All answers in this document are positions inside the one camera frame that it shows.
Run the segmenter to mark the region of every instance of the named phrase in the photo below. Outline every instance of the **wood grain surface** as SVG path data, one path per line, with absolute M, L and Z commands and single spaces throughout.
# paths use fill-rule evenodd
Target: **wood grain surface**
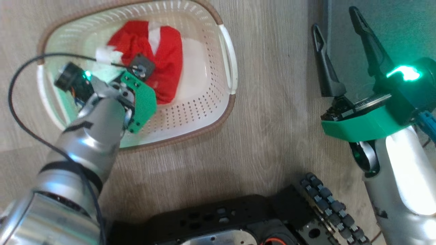
M 18 66 L 36 54 L 44 29 L 106 0 L 0 2 L 0 207 L 27 187 L 48 150 L 13 122 L 6 96 Z M 344 202 L 368 237 L 379 228 L 346 142 L 323 134 L 310 27 L 322 5 L 305 0 L 211 0 L 232 37 L 239 69 L 227 122 L 198 138 L 151 151 L 122 151 L 100 203 L 104 215 L 140 222 L 160 212 L 257 193 L 269 195 L 314 172 Z M 36 66 L 21 76 L 14 102 L 23 121 L 55 141 L 36 92 Z

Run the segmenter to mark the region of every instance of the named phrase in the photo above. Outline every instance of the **orange wire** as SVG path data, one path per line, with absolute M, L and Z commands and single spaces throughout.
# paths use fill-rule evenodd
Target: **orange wire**
M 287 245 L 282 239 L 277 238 L 277 237 L 270 237 L 265 241 L 265 243 L 267 243 L 267 242 L 278 242 L 281 245 Z
M 73 96 L 73 98 L 76 98 L 76 91 L 74 91 L 73 87 L 71 87 L 71 95 Z

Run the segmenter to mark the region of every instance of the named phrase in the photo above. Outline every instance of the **screw hole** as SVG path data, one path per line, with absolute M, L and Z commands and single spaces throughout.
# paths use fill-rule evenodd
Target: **screw hole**
M 321 231 L 318 228 L 314 228 L 309 231 L 309 237 L 311 239 L 317 238 L 321 235 Z

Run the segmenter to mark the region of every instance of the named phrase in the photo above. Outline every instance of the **laundry basket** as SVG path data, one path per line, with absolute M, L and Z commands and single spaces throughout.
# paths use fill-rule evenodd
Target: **laundry basket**
M 230 115 L 238 85 L 235 51 L 216 10 L 205 0 L 120 1 L 65 18 L 46 30 L 38 53 L 65 52 L 94 57 L 97 47 L 128 20 L 147 20 L 180 31 L 183 71 L 172 103 L 159 105 L 156 114 L 137 133 L 126 133 L 121 147 L 154 148 L 198 136 L 221 125 Z M 79 108 L 73 97 L 54 87 L 59 70 L 69 61 L 89 70 L 92 63 L 53 57 L 38 64 L 41 100 L 51 120 L 64 129 Z

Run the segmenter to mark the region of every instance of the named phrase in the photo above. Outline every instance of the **green led light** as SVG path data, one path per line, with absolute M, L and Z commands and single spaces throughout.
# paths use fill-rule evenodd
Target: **green led light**
M 390 76 L 392 76 L 394 73 L 397 72 L 401 72 L 403 74 L 404 81 L 415 81 L 421 77 L 421 73 L 419 73 L 415 67 L 408 66 L 408 65 L 400 65 L 399 67 L 395 68 L 393 71 L 388 73 L 386 77 L 389 78 Z
M 357 151 L 355 151 L 355 152 L 354 152 L 354 158 L 355 158 L 355 159 L 359 159 L 359 158 L 360 158 L 360 153 L 357 152 Z
M 90 72 L 90 71 L 85 71 L 85 76 L 86 76 L 86 79 L 87 79 L 88 81 L 91 80 L 91 72 Z

